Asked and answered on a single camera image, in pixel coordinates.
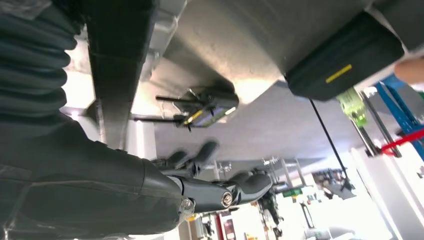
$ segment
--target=fluorescent light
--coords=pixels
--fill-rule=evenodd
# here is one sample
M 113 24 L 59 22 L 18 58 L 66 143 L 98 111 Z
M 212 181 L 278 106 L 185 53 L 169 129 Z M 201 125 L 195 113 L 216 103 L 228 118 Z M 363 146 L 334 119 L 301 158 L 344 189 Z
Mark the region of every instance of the fluorescent light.
M 351 232 L 345 233 L 341 236 L 334 238 L 334 240 L 351 240 L 355 237 L 355 235 Z
M 78 115 L 78 112 L 77 112 L 77 111 L 73 111 L 73 112 L 70 114 L 70 117 L 71 117 L 73 120 L 75 120 L 75 121 L 78 121 L 78 120 L 80 119 L 80 116 Z
M 236 107 L 233 107 L 233 108 L 229 109 L 228 111 L 226 111 L 226 112 L 225 112 L 225 115 L 229 115 L 229 114 L 231 114 L 232 112 L 234 112 L 235 110 L 236 110 Z

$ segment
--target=metal rod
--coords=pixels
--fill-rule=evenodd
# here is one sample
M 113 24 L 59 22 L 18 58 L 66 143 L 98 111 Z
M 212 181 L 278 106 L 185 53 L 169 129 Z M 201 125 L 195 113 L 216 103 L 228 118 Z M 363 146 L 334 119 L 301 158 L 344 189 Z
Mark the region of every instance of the metal rod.
M 302 182 L 302 186 L 305 187 L 306 182 L 305 182 L 304 174 L 302 173 L 301 165 L 299 164 L 299 161 L 297 158 L 294 158 L 294 161 L 296 162 L 296 169 L 297 169 L 297 173 L 299 174 L 300 181 Z
M 149 122 L 149 123 L 165 123 L 165 124 L 180 124 L 182 121 L 169 118 L 154 118 L 154 117 L 134 117 L 134 121 Z
M 201 101 L 196 99 L 191 100 L 191 99 L 181 99 L 181 98 L 166 97 L 166 96 L 156 96 L 156 100 L 164 101 L 164 102 L 174 102 L 174 103 L 202 104 Z
M 385 124 L 383 123 L 382 119 L 380 118 L 380 116 L 377 113 L 376 109 L 374 108 L 373 104 L 368 99 L 367 95 L 363 91 L 361 91 L 359 93 L 359 95 L 362 97 L 363 104 L 365 104 L 366 108 L 369 110 L 371 117 L 374 119 L 375 123 L 377 124 L 378 129 L 380 129 L 380 132 L 383 135 L 386 142 L 388 144 L 393 143 L 392 136 L 390 135 L 389 131 L 387 130 Z M 397 158 L 402 157 L 402 154 L 397 147 L 393 147 L 391 150 L 393 151 L 395 157 L 397 157 Z
M 323 120 L 321 119 L 320 113 L 318 112 L 317 107 L 315 106 L 315 103 L 312 99 L 309 99 L 310 104 L 313 107 L 313 110 L 315 111 L 316 116 L 318 117 L 319 123 L 321 124 L 322 129 L 324 130 L 325 135 L 327 136 L 327 139 L 331 145 L 332 151 L 334 152 L 335 157 L 337 158 L 338 163 L 340 164 L 341 169 L 344 172 L 344 175 L 346 176 L 346 178 L 348 178 L 348 173 L 346 172 L 346 167 L 342 162 L 342 159 L 339 156 L 339 153 L 337 152 L 336 146 L 334 146 L 333 140 L 330 137 L 329 132 L 327 131 L 326 126 L 324 125 Z
M 379 152 L 377 150 L 377 147 L 374 145 L 373 141 L 371 140 L 370 136 L 368 136 L 368 133 L 365 131 L 365 129 L 363 127 L 358 127 L 354 121 L 351 122 L 371 157 L 378 155 Z
M 286 166 L 286 160 L 284 160 L 284 158 L 281 158 L 280 162 L 282 165 L 282 169 L 284 170 L 285 181 L 287 182 L 287 186 L 288 188 L 291 189 L 293 188 L 293 183 L 292 183 L 292 180 L 290 179 L 289 170 L 287 169 L 287 166 Z

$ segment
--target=yellow label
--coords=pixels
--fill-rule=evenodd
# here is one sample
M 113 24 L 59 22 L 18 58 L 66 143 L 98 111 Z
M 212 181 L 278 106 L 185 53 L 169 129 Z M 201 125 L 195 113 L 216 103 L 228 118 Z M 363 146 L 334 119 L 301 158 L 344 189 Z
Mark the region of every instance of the yellow label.
M 325 80 L 325 82 L 327 84 L 331 83 L 332 81 L 334 81 L 336 78 L 340 77 L 341 75 L 347 73 L 348 71 L 350 71 L 352 69 L 352 64 L 349 64 L 345 67 L 343 67 L 342 69 L 340 69 L 340 71 L 334 73 L 332 76 L 330 76 L 329 78 L 327 78 Z
M 186 121 L 184 121 L 184 124 L 189 124 L 191 123 L 193 120 L 195 120 L 196 118 L 198 118 L 198 116 L 200 116 L 203 113 L 202 110 L 199 110 L 198 112 L 196 112 L 195 114 L 193 114 L 193 116 L 189 117 Z

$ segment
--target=finger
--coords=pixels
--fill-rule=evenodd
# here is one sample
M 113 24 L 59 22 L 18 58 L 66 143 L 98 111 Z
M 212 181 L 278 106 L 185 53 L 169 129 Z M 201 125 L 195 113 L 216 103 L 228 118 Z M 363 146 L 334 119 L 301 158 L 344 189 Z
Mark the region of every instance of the finger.
M 394 67 L 394 74 L 407 84 L 424 83 L 424 58 L 398 63 Z
M 174 152 L 168 159 L 166 160 L 166 163 L 168 166 L 178 167 L 183 165 L 185 162 L 188 161 L 188 159 L 184 159 L 187 156 L 187 152 L 185 151 L 176 151 Z

